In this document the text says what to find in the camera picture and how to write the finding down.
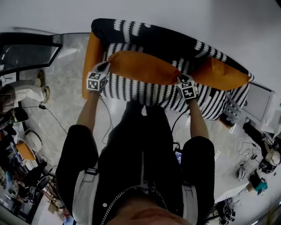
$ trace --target shoe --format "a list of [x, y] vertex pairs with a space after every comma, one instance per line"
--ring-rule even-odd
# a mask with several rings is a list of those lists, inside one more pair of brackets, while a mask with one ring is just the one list
[[46, 86], [46, 87], [44, 88], [44, 92], [46, 93], [45, 99], [44, 99], [44, 101], [41, 102], [41, 103], [47, 103], [47, 101], [49, 100], [49, 96], [50, 96], [50, 88], [49, 88], [49, 86]]
[[41, 81], [41, 86], [40, 87], [44, 87], [46, 85], [44, 70], [40, 70], [38, 72], [37, 78]]
[[250, 122], [250, 119], [247, 117], [244, 124]]

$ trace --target cushion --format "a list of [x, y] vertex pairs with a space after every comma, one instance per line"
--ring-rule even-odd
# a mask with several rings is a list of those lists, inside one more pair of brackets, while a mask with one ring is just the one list
[[132, 80], [161, 85], [177, 84], [180, 71], [155, 56], [136, 51], [118, 51], [112, 54], [110, 72]]
[[215, 58], [206, 61], [190, 74], [194, 81], [219, 90], [229, 91], [248, 83], [250, 77]]

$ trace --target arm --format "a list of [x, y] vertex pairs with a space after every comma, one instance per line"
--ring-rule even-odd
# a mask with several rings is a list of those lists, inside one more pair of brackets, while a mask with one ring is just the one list
[[189, 102], [190, 109], [190, 117], [191, 117], [191, 125], [190, 125], [190, 133], [191, 138], [201, 136], [205, 138], [209, 138], [207, 126], [202, 117], [201, 111], [198, 107], [198, 104], [195, 99], [192, 99]]
[[85, 103], [79, 118], [77, 120], [77, 125], [84, 125], [91, 132], [94, 130], [96, 122], [96, 112], [97, 112], [97, 102], [99, 98], [99, 92], [91, 91], [87, 102]]
[[68, 130], [56, 169], [57, 191], [71, 215], [78, 175], [87, 168], [93, 168], [98, 161], [97, 146], [93, 137], [98, 98], [98, 92], [89, 94], [77, 124]]

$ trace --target white pants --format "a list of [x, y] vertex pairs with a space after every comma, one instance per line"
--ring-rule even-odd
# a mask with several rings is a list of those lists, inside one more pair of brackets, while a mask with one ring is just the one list
[[[16, 82], [9, 84], [15, 92], [14, 102], [19, 102], [26, 97], [35, 99], [39, 102], [44, 101], [45, 93], [43, 88], [41, 88], [41, 81], [38, 78], [33, 78], [31, 80], [18, 80]], [[3, 113], [8, 112], [14, 107], [13, 100], [7, 100], [3, 105]]]

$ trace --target white cube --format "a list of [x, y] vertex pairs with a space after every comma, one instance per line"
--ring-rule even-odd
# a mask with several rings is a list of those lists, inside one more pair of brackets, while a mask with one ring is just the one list
[[193, 80], [177, 85], [177, 89], [183, 99], [187, 100], [196, 98], [196, 90], [194, 85], [195, 83]]
[[106, 84], [107, 74], [88, 72], [87, 89], [100, 91]]

